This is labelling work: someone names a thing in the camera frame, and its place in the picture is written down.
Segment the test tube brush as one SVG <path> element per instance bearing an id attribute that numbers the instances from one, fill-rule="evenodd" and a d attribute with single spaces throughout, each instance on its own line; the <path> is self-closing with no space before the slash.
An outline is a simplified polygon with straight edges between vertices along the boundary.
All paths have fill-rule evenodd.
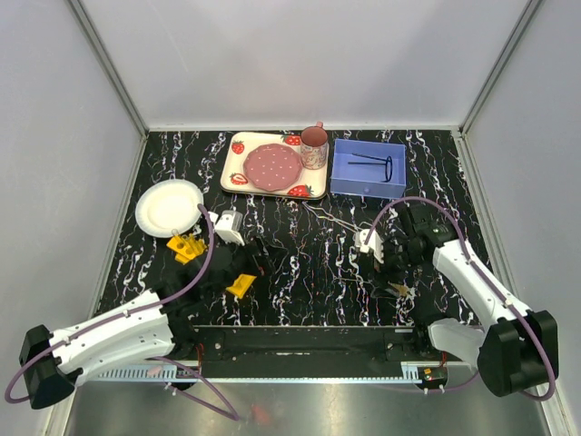
<path id="1" fill-rule="evenodd" d="M 405 284 L 393 282 L 364 281 L 359 279 L 342 278 L 343 282 L 355 282 L 360 285 L 370 287 L 369 295 L 371 298 L 399 298 L 411 295 L 411 290 Z"/>

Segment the metal crucible tongs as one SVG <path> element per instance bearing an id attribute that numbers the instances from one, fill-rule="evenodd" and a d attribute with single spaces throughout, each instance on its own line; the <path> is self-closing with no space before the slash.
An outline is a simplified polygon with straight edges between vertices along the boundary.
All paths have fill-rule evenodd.
<path id="1" fill-rule="evenodd" d="M 331 215 L 322 208 L 310 206 L 306 202 L 303 202 L 301 205 L 307 212 L 311 213 L 315 218 L 329 223 L 337 224 L 341 228 L 346 229 L 352 233 L 369 232 L 369 228 L 361 228 L 353 223 L 347 223 L 346 221 L 343 221 L 340 218 Z"/>

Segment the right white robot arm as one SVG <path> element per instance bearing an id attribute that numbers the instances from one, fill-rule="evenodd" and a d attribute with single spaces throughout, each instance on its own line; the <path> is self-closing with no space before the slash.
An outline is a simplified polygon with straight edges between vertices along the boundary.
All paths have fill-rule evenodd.
<path id="1" fill-rule="evenodd" d="M 450 213 L 447 225 L 436 223 L 426 205 L 444 209 L 426 198 L 410 196 L 399 219 L 409 238 L 403 252 L 387 260 L 374 227 L 359 240 L 377 261 L 396 269 L 431 263 L 445 276 L 478 317 L 473 328 L 454 319 L 434 321 L 412 337 L 413 352 L 423 360 L 449 353 L 475 369 L 497 397 L 521 393 L 548 401 L 556 392 L 559 372 L 558 327 L 547 311 L 533 311 L 486 267 L 463 236 Z"/>

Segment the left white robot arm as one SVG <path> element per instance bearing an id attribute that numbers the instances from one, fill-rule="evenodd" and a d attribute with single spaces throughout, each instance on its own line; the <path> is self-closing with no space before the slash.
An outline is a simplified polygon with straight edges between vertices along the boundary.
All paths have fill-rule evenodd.
<path id="1" fill-rule="evenodd" d="M 85 382 L 124 365 L 171 355 L 189 358 L 196 338 L 187 320 L 226 293 L 235 297 L 276 270 L 277 247 L 255 237 L 243 246 L 216 245 L 169 272 L 129 302 L 74 326 L 25 334 L 19 363 L 25 401 L 41 410 Z"/>

